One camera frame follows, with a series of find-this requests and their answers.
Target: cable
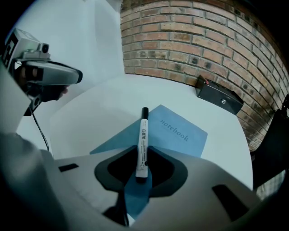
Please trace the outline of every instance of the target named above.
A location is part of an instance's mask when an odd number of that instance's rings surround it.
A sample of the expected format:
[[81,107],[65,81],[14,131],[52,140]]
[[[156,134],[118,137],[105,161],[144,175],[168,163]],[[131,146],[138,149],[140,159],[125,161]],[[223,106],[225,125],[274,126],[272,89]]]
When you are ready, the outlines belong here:
[[45,138],[45,135],[44,135],[43,132],[41,131],[41,128],[40,128],[40,126],[39,126],[39,124],[38,124],[38,122],[37,122],[37,119],[36,119],[34,113],[32,112],[31,108],[29,108],[29,109],[30,109],[31,114],[32,114],[32,116],[33,116],[33,118],[34,118],[34,121],[35,121],[35,123],[36,123],[36,125],[37,125],[37,127],[38,127],[38,129],[39,129],[39,131],[40,131],[40,133],[41,133],[41,136],[42,136],[42,138],[43,138],[43,140],[44,140],[44,142],[45,142],[47,151],[49,151],[49,146],[48,146],[48,142],[47,142],[47,140],[46,140],[46,138]]

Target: black box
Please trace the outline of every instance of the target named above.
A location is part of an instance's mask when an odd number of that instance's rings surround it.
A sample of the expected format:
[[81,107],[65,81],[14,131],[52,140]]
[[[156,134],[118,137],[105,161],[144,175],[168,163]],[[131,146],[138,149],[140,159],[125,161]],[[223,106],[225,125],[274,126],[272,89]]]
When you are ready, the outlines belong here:
[[197,96],[236,115],[244,101],[234,92],[220,84],[199,76],[196,84]]

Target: white table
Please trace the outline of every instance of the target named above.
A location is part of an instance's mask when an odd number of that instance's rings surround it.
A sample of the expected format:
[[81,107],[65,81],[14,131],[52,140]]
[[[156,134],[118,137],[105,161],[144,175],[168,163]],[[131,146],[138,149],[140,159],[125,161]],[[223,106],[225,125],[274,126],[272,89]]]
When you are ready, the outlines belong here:
[[127,74],[108,80],[61,108],[50,120],[55,159],[89,155],[138,120],[143,107],[153,110],[160,104],[208,133],[201,158],[252,189],[250,152],[237,117],[197,98],[191,86],[148,76]]

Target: white backdrop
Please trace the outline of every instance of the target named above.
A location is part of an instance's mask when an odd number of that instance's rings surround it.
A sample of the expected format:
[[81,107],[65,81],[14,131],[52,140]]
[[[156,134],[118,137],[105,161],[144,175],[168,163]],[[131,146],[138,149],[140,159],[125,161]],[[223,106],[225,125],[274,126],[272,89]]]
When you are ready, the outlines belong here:
[[[84,74],[59,101],[42,103],[35,111],[49,144],[49,119],[56,111],[96,84],[124,74],[120,5],[120,0],[38,0],[16,23],[50,45],[52,60]],[[17,133],[46,148],[31,116],[21,120]]]

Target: blue paper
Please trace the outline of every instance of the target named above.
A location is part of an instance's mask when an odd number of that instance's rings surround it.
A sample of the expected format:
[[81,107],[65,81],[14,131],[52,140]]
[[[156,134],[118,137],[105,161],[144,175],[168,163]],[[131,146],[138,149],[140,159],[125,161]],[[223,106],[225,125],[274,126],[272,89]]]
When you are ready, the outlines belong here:
[[[139,131],[140,119],[92,150],[90,154],[137,145]],[[207,135],[205,131],[163,105],[159,105],[149,113],[149,146],[171,149],[187,155],[201,157]],[[152,176],[150,171],[145,184],[136,182],[134,172],[125,185],[124,193],[127,213],[134,219],[137,218],[149,202],[149,191],[151,188]]]
[[[137,145],[139,131],[140,119],[92,150],[90,154]],[[163,105],[159,105],[149,113],[150,146],[200,157],[207,135],[205,131]]]

